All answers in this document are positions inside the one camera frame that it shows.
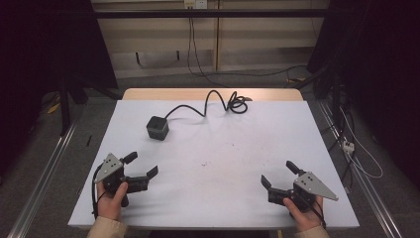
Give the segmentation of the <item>white table mat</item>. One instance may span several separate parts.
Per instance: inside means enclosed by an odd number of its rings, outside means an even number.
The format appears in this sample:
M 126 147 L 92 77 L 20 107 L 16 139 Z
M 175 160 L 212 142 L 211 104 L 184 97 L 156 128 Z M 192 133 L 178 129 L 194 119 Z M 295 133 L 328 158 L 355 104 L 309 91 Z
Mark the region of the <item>white table mat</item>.
M 290 189 L 292 161 L 312 172 L 339 197 L 325 200 L 328 228 L 359 221 L 304 101 L 251 101 L 244 114 L 225 111 L 218 101 L 122 100 L 94 160 L 109 153 L 138 158 L 125 167 L 138 177 L 158 166 L 148 190 L 132 193 L 123 220 L 141 229 L 280 229 L 293 224 L 285 207 L 268 202 L 261 184 Z M 151 139 L 147 124 L 165 118 L 168 134 Z

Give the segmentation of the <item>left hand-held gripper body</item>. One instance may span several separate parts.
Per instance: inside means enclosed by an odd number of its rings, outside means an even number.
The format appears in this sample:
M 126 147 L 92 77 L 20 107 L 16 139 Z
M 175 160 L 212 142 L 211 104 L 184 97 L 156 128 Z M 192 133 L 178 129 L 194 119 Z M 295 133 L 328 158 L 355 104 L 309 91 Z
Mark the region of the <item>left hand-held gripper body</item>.
M 109 153 L 103 163 L 96 169 L 93 184 L 102 181 L 105 190 L 114 194 L 124 179 L 124 161 Z

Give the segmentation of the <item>person's left hand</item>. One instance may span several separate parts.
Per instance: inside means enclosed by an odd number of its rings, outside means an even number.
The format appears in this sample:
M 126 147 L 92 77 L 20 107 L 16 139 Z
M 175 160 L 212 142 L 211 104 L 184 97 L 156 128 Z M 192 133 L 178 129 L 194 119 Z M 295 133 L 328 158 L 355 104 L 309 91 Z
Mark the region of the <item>person's left hand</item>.
M 103 182 L 97 184 L 97 193 L 101 198 L 97 201 L 98 215 L 111 220 L 121 220 L 121 202 L 126 195 L 128 184 L 122 182 L 115 194 L 109 193 Z

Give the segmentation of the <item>aluminium floor rail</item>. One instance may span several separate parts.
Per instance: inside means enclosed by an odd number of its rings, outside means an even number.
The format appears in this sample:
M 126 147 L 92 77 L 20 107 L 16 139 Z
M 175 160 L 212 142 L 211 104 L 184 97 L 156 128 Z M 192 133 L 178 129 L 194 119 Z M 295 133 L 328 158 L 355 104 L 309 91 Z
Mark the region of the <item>aluminium floor rail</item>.
M 337 145 L 342 149 L 343 146 L 340 137 L 345 139 L 346 136 L 339 133 L 339 128 L 333 121 L 332 109 L 329 107 L 327 102 L 319 102 L 318 105 L 323 116 L 325 117 L 326 122 L 329 125 L 329 131 L 334 135 L 337 141 Z M 398 229 L 394 218 L 383 202 L 383 199 L 380 197 L 379 193 L 373 186 L 371 177 L 367 175 L 365 169 L 360 164 L 358 157 L 351 157 L 350 154 L 345 152 L 343 149 L 342 152 L 344 153 L 344 158 L 349 166 L 349 170 L 353 173 L 354 180 L 356 180 L 360 185 L 365 197 L 367 198 L 367 202 L 369 203 L 376 219 L 379 222 L 379 225 L 385 233 L 385 236 L 387 238 L 402 238 L 402 233 Z
M 77 124 L 77 120 L 72 122 L 65 133 L 59 137 L 41 177 L 31 192 L 27 202 L 23 206 L 23 209 L 21 210 L 7 238 L 26 238 L 33 220 L 37 215 L 47 190 L 53 180 L 55 171 L 58 168 L 65 150 L 67 149 L 68 144 L 72 139 Z

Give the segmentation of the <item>white wall socket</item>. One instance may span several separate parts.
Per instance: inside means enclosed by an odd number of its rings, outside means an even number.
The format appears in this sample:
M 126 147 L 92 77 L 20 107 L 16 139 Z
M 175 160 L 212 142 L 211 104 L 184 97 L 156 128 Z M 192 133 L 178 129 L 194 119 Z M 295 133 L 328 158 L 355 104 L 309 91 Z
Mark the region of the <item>white wall socket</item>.
M 183 0 L 185 9 L 204 10 L 208 8 L 207 0 Z

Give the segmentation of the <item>black cube power socket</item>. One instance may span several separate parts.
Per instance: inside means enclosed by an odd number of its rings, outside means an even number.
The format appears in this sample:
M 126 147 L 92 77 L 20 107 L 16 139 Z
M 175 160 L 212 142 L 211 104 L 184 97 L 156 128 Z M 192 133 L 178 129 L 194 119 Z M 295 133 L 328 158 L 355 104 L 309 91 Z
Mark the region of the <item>black cube power socket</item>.
M 168 134 L 168 122 L 165 118 L 153 116 L 147 124 L 147 131 L 151 139 L 163 141 Z

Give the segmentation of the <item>black metal stand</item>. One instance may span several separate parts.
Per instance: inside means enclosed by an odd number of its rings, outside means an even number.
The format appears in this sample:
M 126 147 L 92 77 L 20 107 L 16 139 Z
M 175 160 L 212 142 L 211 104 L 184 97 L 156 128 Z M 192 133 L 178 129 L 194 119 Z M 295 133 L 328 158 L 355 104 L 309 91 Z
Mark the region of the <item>black metal stand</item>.
M 76 104 L 85 104 L 88 96 L 83 89 L 81 80 L 74 76 L 64 76 L 58 81 L 58 92 L 61 106 L 61 136 L 64 136 L 71 125 L 68 96 Z

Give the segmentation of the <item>black curtain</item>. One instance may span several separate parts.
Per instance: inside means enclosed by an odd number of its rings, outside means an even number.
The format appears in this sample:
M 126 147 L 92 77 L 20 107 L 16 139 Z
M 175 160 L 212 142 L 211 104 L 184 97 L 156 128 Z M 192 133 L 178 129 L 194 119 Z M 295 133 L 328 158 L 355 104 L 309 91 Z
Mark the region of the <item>black curtain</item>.
M 420 189 L 420 0 L 329 0 L 308 64 L 321 68 L 358 22 L 340 78 L 398 168 Z
M 92 0 L 0 0 L 0 184 L 55 92 L 84 102 L 116 76 Z

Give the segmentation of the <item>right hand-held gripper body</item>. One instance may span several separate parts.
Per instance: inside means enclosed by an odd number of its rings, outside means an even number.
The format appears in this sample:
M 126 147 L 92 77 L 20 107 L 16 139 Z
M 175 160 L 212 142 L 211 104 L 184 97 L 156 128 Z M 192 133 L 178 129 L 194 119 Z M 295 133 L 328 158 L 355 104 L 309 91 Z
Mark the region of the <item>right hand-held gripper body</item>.
M 307 212 L 316 201 L 316 196 L 338 201 L 339 197 L 312 172 L 298 172 L 293 182 L 291 199 L 301 212 Z

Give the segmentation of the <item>person's right hand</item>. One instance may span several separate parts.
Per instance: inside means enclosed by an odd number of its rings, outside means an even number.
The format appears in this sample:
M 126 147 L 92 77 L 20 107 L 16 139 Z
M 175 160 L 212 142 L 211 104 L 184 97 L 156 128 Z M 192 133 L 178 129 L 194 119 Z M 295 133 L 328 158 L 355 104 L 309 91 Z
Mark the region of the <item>person's right hand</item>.
M 283 202 L 295 220 L 297 232 L 322 225 L 320 215 L 323 213 L 323 198 L 321 196 L 316 197 L 316 202 L 313 206 L 315 211 L 311 210 L 305 213 L 302 213 L 289 198 L 285 198 Z

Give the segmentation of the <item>black horizontal bar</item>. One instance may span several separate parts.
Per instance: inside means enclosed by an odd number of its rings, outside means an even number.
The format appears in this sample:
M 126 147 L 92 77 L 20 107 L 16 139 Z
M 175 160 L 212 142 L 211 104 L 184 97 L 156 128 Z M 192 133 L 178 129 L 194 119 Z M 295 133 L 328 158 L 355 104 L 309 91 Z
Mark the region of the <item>black horizontal bar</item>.
M 127 18 L 312 18 L 332 14 L 328 9 L 283 9 L 283 10 L 142 10 L 142 11 L 96 11 L 98 19 Z

